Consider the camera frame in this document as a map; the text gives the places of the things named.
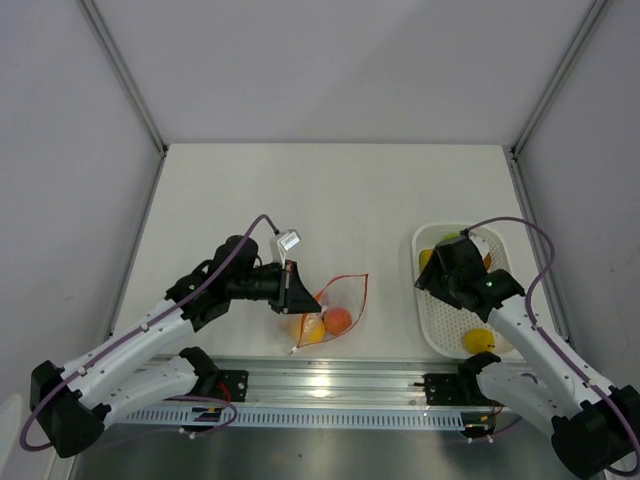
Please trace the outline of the small yellow orange fruit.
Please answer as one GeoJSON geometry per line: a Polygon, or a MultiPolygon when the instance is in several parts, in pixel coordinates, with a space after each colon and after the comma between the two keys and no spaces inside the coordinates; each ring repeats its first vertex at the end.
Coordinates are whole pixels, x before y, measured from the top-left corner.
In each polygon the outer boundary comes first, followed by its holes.
{"type": "Polygon", "coordinates": [[[432,249],[424,249],[419,253],[418,256],[418,267],[419,267],[419,272],[422,272],[424,270],[424,268],[426,267],[426,265],[428,264],[431,256],[433,254],[433,250],[432,249]]]}

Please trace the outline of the clear orange zip top bag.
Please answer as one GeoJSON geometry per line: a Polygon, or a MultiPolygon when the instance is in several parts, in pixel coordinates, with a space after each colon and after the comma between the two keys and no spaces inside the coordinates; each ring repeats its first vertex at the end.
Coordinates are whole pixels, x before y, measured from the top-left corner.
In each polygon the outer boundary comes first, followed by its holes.
{"type": "Polygon", "coordinates": [[[293,341],[288,355],[348,335],[362,319],[368,300],[369,274],[346,274],[332,278],[315,296],[319,313],[293,316],[283,331],[293,341]]]}

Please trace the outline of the red peach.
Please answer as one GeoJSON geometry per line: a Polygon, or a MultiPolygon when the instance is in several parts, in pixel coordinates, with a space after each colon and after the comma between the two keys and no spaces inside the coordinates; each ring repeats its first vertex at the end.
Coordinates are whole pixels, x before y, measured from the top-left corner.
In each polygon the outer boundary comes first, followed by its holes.
{"type": "Polygon", "coordinates": [[[347,309],[332,308],[324,314],[323,322],[327,333],[340,336],[351,328],[353,320],[347,309]]]}

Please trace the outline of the brown kiwi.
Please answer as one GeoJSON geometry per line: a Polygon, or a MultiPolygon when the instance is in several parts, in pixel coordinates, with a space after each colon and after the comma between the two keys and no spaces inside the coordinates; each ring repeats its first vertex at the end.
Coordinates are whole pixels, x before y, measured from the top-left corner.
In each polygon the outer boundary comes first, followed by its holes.
{"type": "Polygon", "coordinates": [[[483,256],[483,265],[487,271],[490,271],[492,264],[493,264],[493,256],[490,252],[488,252],[483,256]]]}

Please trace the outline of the yellow lemon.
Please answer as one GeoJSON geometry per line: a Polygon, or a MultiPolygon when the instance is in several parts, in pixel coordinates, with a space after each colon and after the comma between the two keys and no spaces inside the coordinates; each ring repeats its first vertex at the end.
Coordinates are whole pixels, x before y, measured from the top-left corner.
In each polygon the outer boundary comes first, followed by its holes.
{"type": "Polygon", "coordinates": [[[496,348],[494,334],[485,328],[469,330],[463,337],[465,349],[472,355],[493,352],[496,348]]]}

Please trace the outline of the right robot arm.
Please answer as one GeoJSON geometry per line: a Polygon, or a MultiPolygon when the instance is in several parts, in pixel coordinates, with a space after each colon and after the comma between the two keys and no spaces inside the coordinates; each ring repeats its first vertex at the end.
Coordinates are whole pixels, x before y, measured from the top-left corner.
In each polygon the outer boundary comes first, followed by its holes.
{"type": "Polygon", "coordinates": [[[531,298],[513,276],[488,271],[468,234],[438,243],[415,282],[417,289],[475,314],[501,334],[533,371],[527,380],[496,355],[467,362],[456,380],[468,403],[485,397],[508,407],[549,438],[561,463],[588,479],[639,452],[639,393],[616,387],[536,319],[531,298]]]}

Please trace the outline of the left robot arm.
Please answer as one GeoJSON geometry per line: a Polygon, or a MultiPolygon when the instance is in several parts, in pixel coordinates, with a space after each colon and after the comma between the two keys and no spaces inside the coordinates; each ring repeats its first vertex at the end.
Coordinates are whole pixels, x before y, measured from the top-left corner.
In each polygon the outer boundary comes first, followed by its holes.
{"type": "Polygon", "coordinates": [[[48,441],[42,447],[73,457],[117,421],[156,402],[212,398],[219,370],[199,347],[185,348],[161,366],[143,365],[227,314],[235,300],[265,301],[279,314],[320,312],[296,262],[287,257],[299,242],[294,230],[277,232],[269,243],[273,260],[263,264],[254,240],[231,236],[121,335],[62,366],[46,360],[35,367],[27,422],[44,432],[48,441]]]}

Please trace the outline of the white perforated plastic basket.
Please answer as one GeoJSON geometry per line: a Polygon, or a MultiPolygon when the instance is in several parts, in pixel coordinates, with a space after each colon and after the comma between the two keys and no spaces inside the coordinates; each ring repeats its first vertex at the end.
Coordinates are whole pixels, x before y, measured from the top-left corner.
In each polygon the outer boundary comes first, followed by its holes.
{"type": "MultiPolygon", "coordinates": [[[[411,244],[414,280],[417,280],[422,272],[420,254],[426,250],[433,250],[441,240],[448,235],[457,234],[463,228],[463,224],[431,223],[416,230],[411,244]]],[[[495,230],[479,227],[471,232],[471,236],[484,257],[490,257],[490,272],[496,269],[511,271],[504,243],[495,230]]],[[[415,289],[414,293],[423,336],[440,355],[454,360],[468,358],[471,353],[464,343],[466,334],[475,329],[484,329],[493,335],[494,354],[503,361],[522,361],[521,355],[501,334],[483,323],[472,312],[455,309],[426,291],[415,289]]]]}

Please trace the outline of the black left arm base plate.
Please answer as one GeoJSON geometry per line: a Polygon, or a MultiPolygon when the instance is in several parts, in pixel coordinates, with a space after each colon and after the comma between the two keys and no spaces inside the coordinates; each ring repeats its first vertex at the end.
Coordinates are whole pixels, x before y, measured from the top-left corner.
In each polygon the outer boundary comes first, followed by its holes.
{"type": "Polygon", "coordinates": [[[198,392],[208,398],[231,403],[243,403],[247,397],[249,372],[246,370],[219,370],[209,375],[198,392]]]}

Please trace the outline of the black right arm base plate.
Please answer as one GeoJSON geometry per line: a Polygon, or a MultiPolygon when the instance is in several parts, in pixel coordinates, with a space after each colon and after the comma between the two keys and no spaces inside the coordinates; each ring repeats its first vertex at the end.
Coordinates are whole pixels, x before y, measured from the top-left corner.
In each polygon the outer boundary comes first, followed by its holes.
{"type": "Polygon", "coordinates": [[[483,406],[487,400],[476,387],[461,375],[452,373],[427,373],[413,383],[425,395],[429,406],[483,406]]]}

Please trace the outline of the aluminium front rail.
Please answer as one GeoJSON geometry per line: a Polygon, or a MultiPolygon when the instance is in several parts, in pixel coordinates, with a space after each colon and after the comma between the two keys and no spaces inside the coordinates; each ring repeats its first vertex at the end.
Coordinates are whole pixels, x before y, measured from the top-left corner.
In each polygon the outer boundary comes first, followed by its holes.
{"type": "Polygon", "coordinates": [[[244,407],[420,410],[423,376],[453,374],[447,361],[215,357],[223,370],[246,370],[244,407]]]}

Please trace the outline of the right aluminium frame post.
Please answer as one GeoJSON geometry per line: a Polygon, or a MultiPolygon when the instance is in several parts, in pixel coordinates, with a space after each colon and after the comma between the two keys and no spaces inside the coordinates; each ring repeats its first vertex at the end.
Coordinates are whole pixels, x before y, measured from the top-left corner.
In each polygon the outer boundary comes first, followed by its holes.
{"type": "Polygon", "coordinates": [[[527,144],[536,134],[542,121],[549,113],[556,98],[576,68],[592,37],[606,17],[608,10],[613,5],[614,1],[611,0],[589,2],[586,12],[571,35],[551,76],[546,81],[541,94],[510,148],[512,157],[515,160],[519,159],[527,144]]]}

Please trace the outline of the aluminium frame post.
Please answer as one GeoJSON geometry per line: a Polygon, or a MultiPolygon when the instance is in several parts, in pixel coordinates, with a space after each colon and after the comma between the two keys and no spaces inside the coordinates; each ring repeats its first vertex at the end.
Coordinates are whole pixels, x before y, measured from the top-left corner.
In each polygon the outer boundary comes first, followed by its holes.
{"type": "Polygon", "coordinates": [[[92,31],[100,49],[118,81],[140,125],[154,149],[164,156],[168,150],[166,142],[154,121],[146,101],[130,72],[126,60],[105,21],[96,1],[78,0],[76,4],[92,31]]]}
{"type": "Polygon", "coordinates": [[[556,98],[576,68],[592,37],[606,17],[608,10],[613,5],[614,1],[611,0],[589,2],[586,12],[571,35],[551,76],[546,81],[541,94],[510,148],[512,157],[515,160],[519,159],[527,144],[536,134],[542,121],[549,113],[556,98]]]}

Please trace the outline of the left aluminium frame post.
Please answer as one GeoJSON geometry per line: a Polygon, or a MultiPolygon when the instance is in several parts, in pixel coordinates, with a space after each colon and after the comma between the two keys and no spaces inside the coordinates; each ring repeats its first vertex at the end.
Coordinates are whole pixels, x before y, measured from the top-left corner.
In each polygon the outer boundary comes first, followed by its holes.
{"type": "Polygon", "coordinates": [[[140,125],[154,149],[164,156],[168,150],[166,142],[154,121],[146,101],[130,72],[126,60],[105,21],[96,1],[78,0],[76,4],[92,31],[100,49],[118,81],[140,125]]]}

